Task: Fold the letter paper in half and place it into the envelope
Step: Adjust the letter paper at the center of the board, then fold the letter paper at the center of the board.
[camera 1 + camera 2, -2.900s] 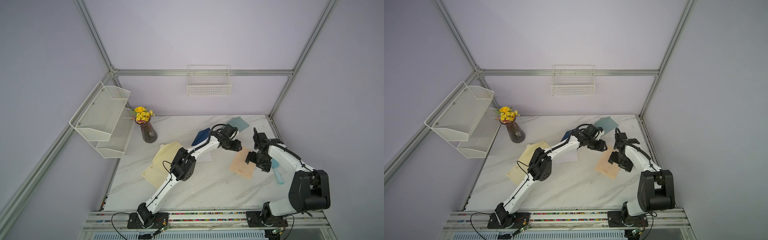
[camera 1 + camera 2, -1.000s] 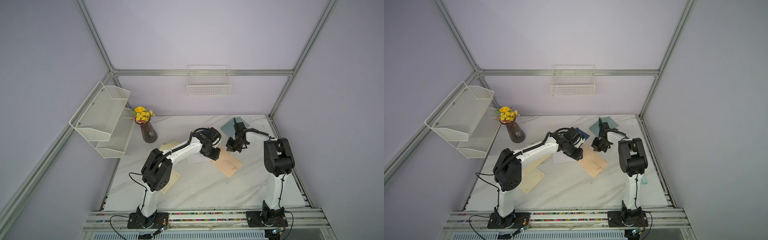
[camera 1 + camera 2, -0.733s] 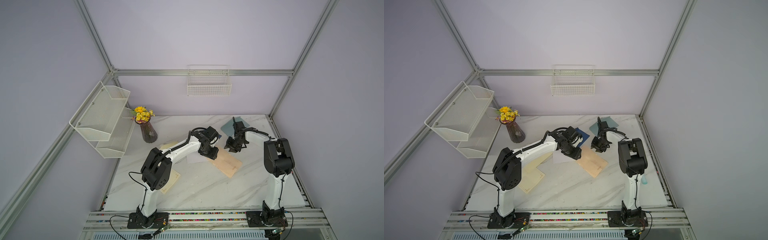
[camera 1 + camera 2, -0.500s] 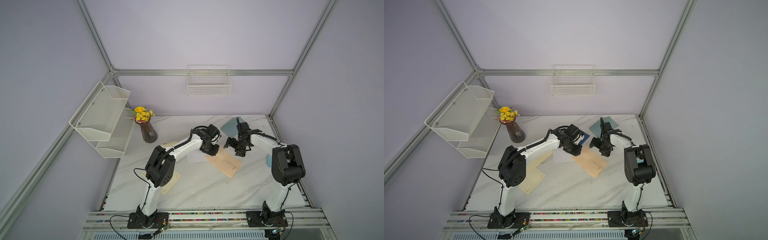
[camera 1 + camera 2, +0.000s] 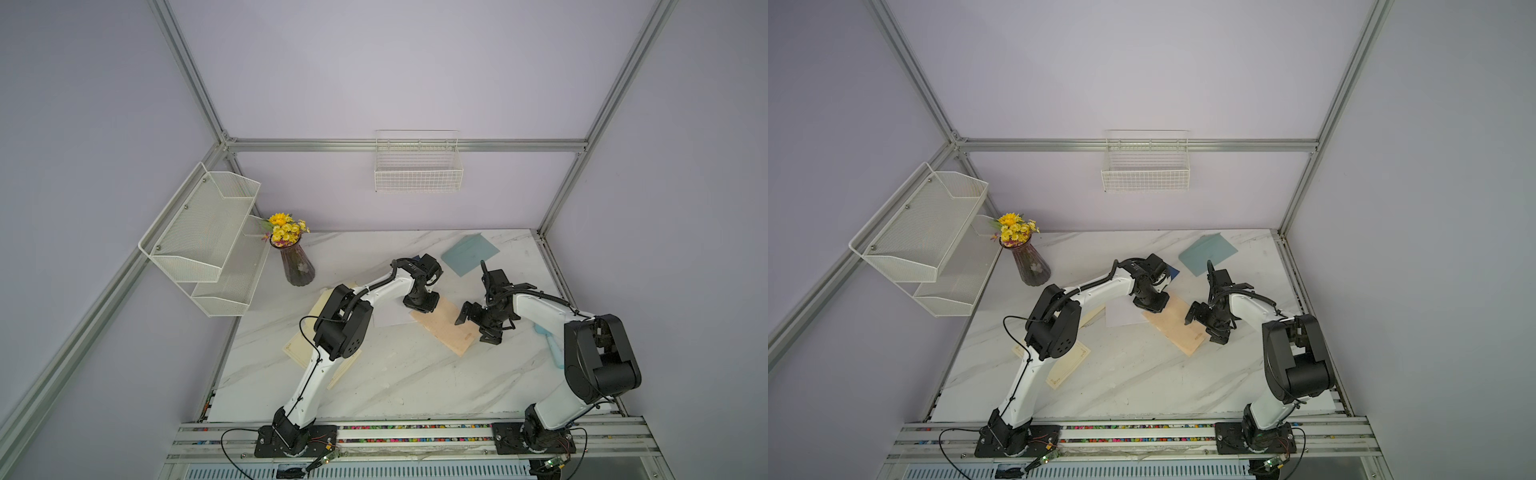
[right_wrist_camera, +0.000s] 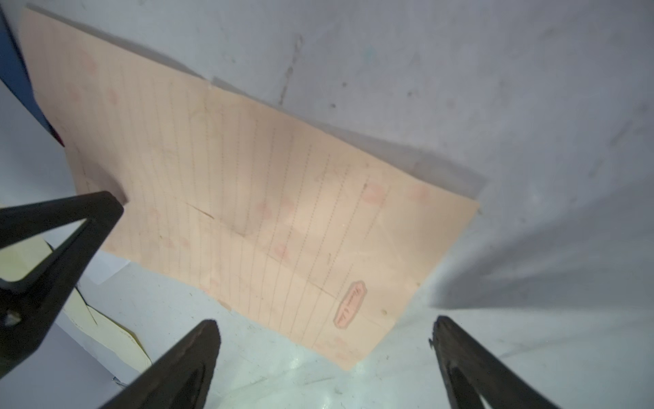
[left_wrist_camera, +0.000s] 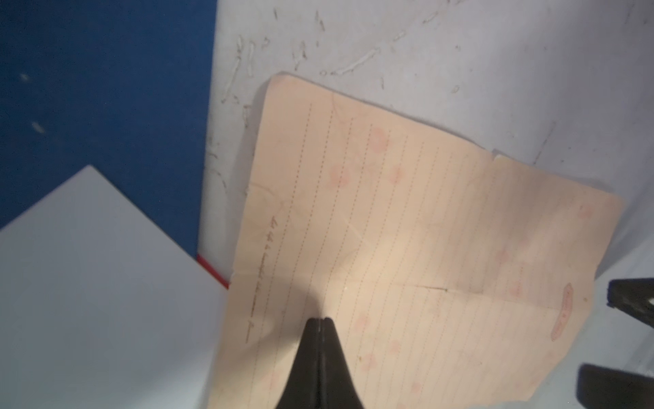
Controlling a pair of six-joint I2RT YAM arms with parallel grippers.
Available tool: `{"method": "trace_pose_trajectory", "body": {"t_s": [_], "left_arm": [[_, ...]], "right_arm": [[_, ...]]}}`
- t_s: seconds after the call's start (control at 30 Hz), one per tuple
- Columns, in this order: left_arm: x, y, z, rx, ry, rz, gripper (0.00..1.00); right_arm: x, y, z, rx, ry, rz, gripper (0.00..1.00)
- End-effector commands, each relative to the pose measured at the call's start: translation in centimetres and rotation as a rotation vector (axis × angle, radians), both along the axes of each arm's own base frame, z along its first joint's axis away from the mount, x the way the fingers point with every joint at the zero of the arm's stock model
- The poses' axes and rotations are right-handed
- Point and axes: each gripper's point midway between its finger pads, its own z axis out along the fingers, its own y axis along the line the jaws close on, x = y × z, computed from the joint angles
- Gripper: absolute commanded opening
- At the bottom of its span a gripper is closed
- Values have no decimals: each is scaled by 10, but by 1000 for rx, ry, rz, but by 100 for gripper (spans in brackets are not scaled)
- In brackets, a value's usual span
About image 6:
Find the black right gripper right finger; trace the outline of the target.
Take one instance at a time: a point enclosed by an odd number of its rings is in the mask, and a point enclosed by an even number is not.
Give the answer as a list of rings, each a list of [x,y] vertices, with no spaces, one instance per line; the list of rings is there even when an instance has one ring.
[[[430,345],[452,408],[555,408],[448,316],[434,322]]]

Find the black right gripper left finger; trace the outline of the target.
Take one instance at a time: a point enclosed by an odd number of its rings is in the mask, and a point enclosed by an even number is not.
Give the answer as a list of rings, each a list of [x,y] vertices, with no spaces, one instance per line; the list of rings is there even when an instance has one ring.
[[[203,320],[105,408],[203,408],[221,347],[214,320]]]

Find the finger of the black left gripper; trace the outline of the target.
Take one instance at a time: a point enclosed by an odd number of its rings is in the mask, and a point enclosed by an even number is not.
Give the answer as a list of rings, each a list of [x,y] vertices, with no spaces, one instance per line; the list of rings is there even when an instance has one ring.
[[[77,229],[19,281],[1,281],[1,375],[42,344],[124,206],[108,191],[1,210],[1,248],[79,222]]]

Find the peach lined letter paper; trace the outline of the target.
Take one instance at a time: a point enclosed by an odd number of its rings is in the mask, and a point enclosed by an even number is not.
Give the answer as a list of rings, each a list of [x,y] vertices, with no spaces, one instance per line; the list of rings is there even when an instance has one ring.
[[[80,194],[124,214],[105,252],[196,286],[348,370],[478,210],[250,98],[25,10],[37,104]]]

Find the dark blue envelope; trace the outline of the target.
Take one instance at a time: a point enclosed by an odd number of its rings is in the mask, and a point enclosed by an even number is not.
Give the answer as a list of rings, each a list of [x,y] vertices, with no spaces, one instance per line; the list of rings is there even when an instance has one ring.
[[[35,100],[25,61],[8,21],[1,11],[1,80],[51,136],[64,146]]]

